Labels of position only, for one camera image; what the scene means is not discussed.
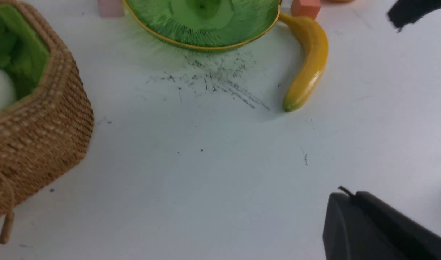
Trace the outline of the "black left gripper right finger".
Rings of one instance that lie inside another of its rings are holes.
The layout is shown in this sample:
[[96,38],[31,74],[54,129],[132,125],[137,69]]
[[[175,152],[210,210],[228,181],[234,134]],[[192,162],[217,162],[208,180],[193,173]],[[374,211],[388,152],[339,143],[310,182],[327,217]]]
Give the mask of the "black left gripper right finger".
[[401,32],[425,15],[441,9],[441,0],[398,0],[387,12],[390,23]]

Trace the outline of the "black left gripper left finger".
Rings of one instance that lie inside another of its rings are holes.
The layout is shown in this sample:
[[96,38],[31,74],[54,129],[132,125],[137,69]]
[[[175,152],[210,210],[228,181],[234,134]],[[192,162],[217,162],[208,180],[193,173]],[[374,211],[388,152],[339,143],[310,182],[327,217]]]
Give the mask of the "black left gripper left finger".
[[441,260],[441,236],[367,191],[329,195],[323,229],[328,260]]

